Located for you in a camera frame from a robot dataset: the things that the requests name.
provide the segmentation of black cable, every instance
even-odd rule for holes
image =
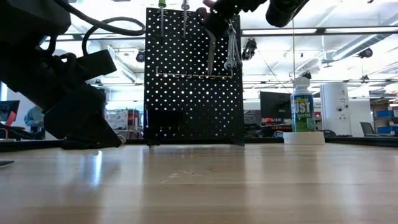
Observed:
[[[55,52],[56,45],[57,45],[57,36],[51,36],[47,51],[53,54]]]
[[[271,71],[271,73],[275,76],[276,80],[286,89],[286,91],[287,91],[289,94],[291,94],[291,92],[289,91],[289,89],[286,88],[286,86],[285,86],[281,81],[279,81],[279,79],[278,79],[278,77],[276,76],[276,74],[274,73],[274,71],[272,71],[272,69],[270,68],[270,66],[268,65],[268,63],[267,63],[266,60],[264,59],[264,57],[261,55],[261,52],[260,52],[259,50],[258,50],[258,52],[259,52],[259,55],[261,56],[262,60],[264,61],[264,63],[267,65],[268,69],[269,69],[269,70]]]
[[[141,23],[137,19],[133,19],[133,18],[130,18],[130,17],[114,17],[114,18],[110,18],[110,19],[105,19],[105,20],[101,21],[100,23],[103,23],[103,24],[107,25],[110,22],[116,22],[116,21],[128,21],[128,22],[133,22],[133,23],[136,23],[136,24],[140,24]],[[100,28],[100,27],[93,26],[91,29],[89,29],[86,32],[86,34],[85,34],[85,36],[84,36],[84,38],[83,38],[83,40],[81,42],[81,49],[83,51],[83,55],[88,55],[88,52],[87,52],[88,39],[90,38],[90,35],[93,34],[98,28]]]
[[[64,8],[64,10],[79,17],[81,20],[84,20],[84,21],[88,22],[89,24],[96,26],[98,28],[104,29],[106,31],[113,32],[115,34],[129,35],[129,36],[139,36],[139,35],[145,34],[145,25],[136,19],[134,19],[134,22],[141,27],[141,30],[127,30],[127,29],[111,26],[104,22],[100,22],[96,19],[93,19],[93,18],[85,15],[84,13],[80,12],[78,9],[74,8],[73,6],[69,5],[69,3],[65,2],[64,0],[54,0],[54,2],[57,3],[59,6],[61,6],[62,8]]]

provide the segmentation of security camera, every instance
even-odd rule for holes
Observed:
[[[368,48],[364,51],[362,51],[361,53],[359,53],[358,55],[360,58],[369,58],[373,56],[373,50]]]
[[[137,62],[145,62],[145,50],[140,50],[138,51],[137,57],[136,57]]]
[[[365,80],[369,80],[369,77],[368,77],[368,75],[363,75],[362,77],[361,77],[361,83],[365,83]]]
[[[336,108],[336,110],[339,111],[339,112],[342,112],[343,109],[344,109],[344,108],[343,108],[342,106],[337,106],[337,108]]]
[[[254,38],[249,39],[248,42],[246,43],[246,46],[243,49],[242,60],[250,60],[256,53],[256,49],[257,49],[256,40]]]

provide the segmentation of black pegboard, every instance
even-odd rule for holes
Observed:
[[[182,12],[165,10],[162,40],[159,9],[147,9],[144,108],[180,111],[183,118],[177,128],[154,127],[148,126],[144,113],[144,139],[243,139],[242,71],[234,70],[231,76],[224,69],[228,36],[217,40],[213,76],[209,77],[210,38],[196,13],[189,12],[184,39]],[[233,25],[241,49],[239,16]]]

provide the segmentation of wooden table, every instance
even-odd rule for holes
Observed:
[[[1,154],[0,223],[398,223],[398,150],[124,146]]]

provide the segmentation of hanging cable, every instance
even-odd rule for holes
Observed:
[[[85,15],[84,13],[82,13],[81,11],[76,9],[75,7],[71,6],[67,1],[66,2],[64,0],[53,0],[53,1],[55,3],[57,3],[60,7],[64,8],[64,10],[79,17],[81,20],[86,21],[89,24],[91,24],[95,27],[101,28],[103,30],[113,32],[115,34],[129,35],[129,36],[139,36],[139,35],[145,34],[145,26],[143,25],[143,23],[139,22],[136,19],[130,18],[131,20],[134,20],[134,23],[139,25],[141,29],[140,30],[127,30],[127,29],[111,26],[104,22],[100,22],[96,19],[93,19],[93,18]]]
[[[259,50],[257,50],[257,51],[259,52],[259,55],[261,56],[261,58],[262,58],[262,60],[264,61],[264,63],[267,65],[268,69],[269,69],[269,70],[271,71],[271,73],[275,76],[276,80],[286,89],[286,91],[287,91],[288,93],[291,94],[291,92],[289,91],[289,89],[286,88],[286,86],[285,86],[281,81],[279,81],[279,79],[278,79],[278,77],[276,76],[276,74],[274,73],[274,71],[272,71],[272,69],[270,68],[270,66],[268,65],[268,63],[267,63],[266,60],[264,59],[264,57],[261,55],[261,52],[260,52]]]
[[[103,20],[101,22],[103,24],[108,24],[108,23],[116,22],[116,21],[128,21],[128,22],[133,22],[133,23],[136,23],[136,24],[141,24],[141,22],[138,21],[137,19],[133,19],[133,18],[130,18],[130,17],[114,17],[114,18],[110,18],[110,19],[105,19],[105,20]],[[86,32],[85,36],[83,37],[83,40],[81,42],[81,49],[83,51],[83,55],[88,55],[88,51],[87,51],[88,39],[90,38],[90,35],[93,34],[98,28],[100,28],[100,27],[93,26],[91,29],[89,29]]]
[[[292,25],[293,25],[293,88],[295,88],[295,82],[296,80],[296,43],[295,43],[295,36],[294,36],[294,18],[292,19]]]
[[[47,52],[50,54],[53,54],[55,52],[56,45],[57,45],[57,36],[56,35],[51,36],[49,47],[47,48]]]

